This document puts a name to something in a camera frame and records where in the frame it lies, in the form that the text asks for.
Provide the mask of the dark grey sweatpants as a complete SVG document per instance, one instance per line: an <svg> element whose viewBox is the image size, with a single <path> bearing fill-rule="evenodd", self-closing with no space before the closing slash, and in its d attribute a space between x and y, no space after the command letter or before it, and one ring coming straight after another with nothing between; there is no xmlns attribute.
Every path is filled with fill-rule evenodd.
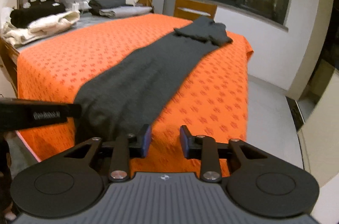
<svg viewBox="0 0 339 224"><path fill-rule="evenodd" d="M225 24L200 17L134 50L79 89L75 143L92 137L112 141L150 125L200 60L231 42Z"/></svg>

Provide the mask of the black folded clothes stack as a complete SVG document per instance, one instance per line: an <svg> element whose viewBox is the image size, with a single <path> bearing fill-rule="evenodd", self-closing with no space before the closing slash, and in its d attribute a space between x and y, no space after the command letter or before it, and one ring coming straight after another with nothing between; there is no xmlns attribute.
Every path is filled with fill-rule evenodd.
<svg viewBox="0 0 339 224"><path fill-rule="evenodd" d="M53 14L65 12L63 3L44 2L30 8L14 9L10 14L10 22L16 28L26 28L31 22Z"/></svg>

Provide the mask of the orange floral table mat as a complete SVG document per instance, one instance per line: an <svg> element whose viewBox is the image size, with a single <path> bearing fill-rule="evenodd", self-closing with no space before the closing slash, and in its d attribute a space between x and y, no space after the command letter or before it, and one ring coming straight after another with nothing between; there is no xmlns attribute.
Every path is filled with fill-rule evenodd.
<svg viewBox="0 0 339 224"><path fill-rule="evenodd" d="M35 44L18 57L21 99L80 103L80 120L19 131L46 160L92 137L152 127L133 172L199 172L185 159L179 130L226 143L246 138L248 60L242 35L206 20L191 33L185 19L147 14L89 26Z"/></svg>

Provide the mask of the white folded padded jacket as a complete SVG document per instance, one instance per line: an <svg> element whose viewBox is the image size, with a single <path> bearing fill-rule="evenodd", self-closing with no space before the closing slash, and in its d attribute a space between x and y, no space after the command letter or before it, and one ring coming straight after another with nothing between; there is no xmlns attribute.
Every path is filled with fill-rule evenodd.
<svg viewBox="0 0 339 224"><path fill-rule="evenodd" d="M80 20L80 17L78 10L52 14L31 22L26 28L17 28L11 22L6 22L1 37L14 47L25 46L70 29Z"/></svg>

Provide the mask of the white power strip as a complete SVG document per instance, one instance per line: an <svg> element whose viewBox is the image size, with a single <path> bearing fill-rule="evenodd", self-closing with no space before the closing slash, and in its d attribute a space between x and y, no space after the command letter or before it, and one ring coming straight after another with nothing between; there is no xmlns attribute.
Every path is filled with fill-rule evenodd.
<svg viewBox="0 0 339 224"><path fill-rule="evenodd" d="M71 5L71 10L74 11L88 11L91 7L89 6L89 1L79 1L79 2L74 2Z"/></svg>

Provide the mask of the light grey folded garment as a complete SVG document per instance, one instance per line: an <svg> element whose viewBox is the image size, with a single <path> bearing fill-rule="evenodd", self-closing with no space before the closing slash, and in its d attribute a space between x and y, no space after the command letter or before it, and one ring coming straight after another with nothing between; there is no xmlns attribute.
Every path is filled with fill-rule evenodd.
<svg viewBox="0 0 339 224"><path fill-rule="evenodd" d="M89 12L96 16L108 17L108 18L128 18L133 16L140 16L149 14L153 11L152 7L145 6L121 6L110 9L89 9Z"/></svg>

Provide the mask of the dark grey folded garment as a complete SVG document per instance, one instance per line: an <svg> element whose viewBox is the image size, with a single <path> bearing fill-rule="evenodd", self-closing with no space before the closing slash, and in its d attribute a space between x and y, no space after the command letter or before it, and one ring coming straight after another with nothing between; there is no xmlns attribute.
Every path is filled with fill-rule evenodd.
<svg viewBox="0 0 339 224"><path fill-rule="evenodd" d="M90 0L89 6L92 9L111 9L126 5L126 0Z"/></svg>

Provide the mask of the wooden chair with bag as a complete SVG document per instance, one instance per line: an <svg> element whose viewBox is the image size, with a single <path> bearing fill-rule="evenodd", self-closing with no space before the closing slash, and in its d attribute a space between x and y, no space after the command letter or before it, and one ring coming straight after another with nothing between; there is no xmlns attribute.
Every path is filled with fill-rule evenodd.
<svg viewBox="0 0 339 224"><path fill-rule="evenodd" d="M153 0L139 0L135 6L151 7L151 13L154 13Z"/></svg>

